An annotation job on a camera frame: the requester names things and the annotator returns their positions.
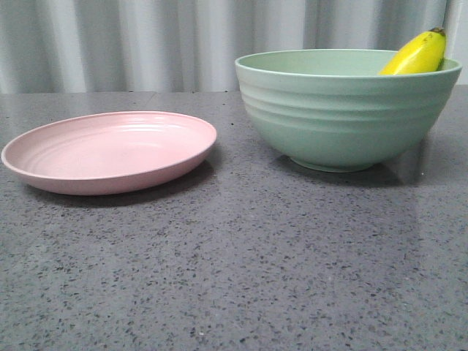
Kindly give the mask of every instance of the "bowl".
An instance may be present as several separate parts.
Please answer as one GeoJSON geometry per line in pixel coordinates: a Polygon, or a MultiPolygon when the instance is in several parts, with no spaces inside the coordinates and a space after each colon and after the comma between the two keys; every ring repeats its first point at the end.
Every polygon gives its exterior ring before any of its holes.
{"type": "Polygon", "coordinates": [[[395,51],[311,49],[235,60],[242,100],[260,136],[311,169],[351,172],[419,143],[461,71],[378,75],[395,51]]]}

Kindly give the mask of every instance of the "plate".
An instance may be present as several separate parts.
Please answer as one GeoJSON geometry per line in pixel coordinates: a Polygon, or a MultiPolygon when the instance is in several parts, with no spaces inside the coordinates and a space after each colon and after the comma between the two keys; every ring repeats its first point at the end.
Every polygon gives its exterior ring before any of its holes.
{"type": "Polygon", "coordinates": [[[2,162],[25,183],[68,195],[131,192],[196,168],[216,140],[208,122],[179,113],[129,111],[81,116],[10,141],[2,162]]]}

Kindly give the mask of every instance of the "granite countertop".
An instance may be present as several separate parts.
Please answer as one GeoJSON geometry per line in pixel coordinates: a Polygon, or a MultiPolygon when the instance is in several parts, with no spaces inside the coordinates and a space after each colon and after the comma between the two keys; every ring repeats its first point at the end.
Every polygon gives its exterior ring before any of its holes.
{"type": "Polygon", "coordinates": [[[0,96],[0,146],[60,119],[167,110],[219,136],[191,173],[74,197],[0,167],[0,350],[468,349],[468,86],[358,173],[293,164],[238,92],[0,96]]]}

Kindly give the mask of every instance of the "yellow banana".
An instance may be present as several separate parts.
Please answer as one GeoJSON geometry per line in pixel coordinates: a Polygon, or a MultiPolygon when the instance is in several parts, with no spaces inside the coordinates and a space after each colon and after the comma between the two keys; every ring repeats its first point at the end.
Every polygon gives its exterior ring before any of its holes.
{"type": "Polygon", "coordinates": [[[444,59],[446,42],[443,28],[425,31],[403,46],[379,74],[406,75],[436,71],[444,59]]]}

